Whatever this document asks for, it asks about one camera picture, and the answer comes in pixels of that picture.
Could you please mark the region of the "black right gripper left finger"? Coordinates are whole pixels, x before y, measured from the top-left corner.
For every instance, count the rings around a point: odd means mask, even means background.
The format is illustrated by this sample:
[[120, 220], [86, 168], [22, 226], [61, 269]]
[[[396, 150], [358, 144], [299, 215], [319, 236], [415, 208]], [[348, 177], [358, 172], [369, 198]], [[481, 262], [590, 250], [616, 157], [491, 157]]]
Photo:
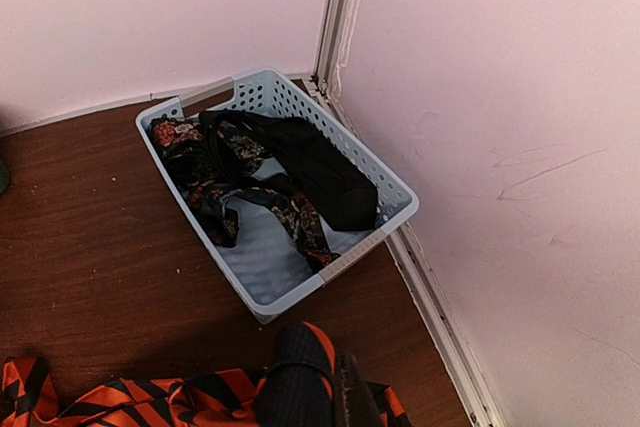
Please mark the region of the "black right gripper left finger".
[[307, 322], [277, 336], [274, 362], [253, 403], [261, 426], [332, 426], [336, 350], [329, 337]]

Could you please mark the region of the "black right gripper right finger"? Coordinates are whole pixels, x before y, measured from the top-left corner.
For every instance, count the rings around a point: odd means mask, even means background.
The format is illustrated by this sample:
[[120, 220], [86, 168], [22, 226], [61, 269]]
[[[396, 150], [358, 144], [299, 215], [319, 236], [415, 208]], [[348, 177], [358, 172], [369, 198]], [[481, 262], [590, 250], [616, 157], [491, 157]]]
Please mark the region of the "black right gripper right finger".
[[361, 375], [355, 357], [339, 352], [333, 374], [334, 425], [337, 427], [382, 426], [378, 408]]

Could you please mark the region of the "orange navy striped tie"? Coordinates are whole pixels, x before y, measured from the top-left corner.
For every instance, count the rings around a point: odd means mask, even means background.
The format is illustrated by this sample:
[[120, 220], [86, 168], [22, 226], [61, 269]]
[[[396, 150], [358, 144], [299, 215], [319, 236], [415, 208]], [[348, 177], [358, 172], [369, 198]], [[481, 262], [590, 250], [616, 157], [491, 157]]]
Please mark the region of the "orange navy striped tie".
[[[3, 366], [1, 396], [12, 402], [13, 409], [1, 423], [4, 426], [261, 426], [256, 421], [253, 403], [271, 366], [168, 379], [120, 378], [61, 407], [44, 359], [10, 358]], [[403, 405], [390, 386], [365, 381], [382, 426], [410, 425]]]

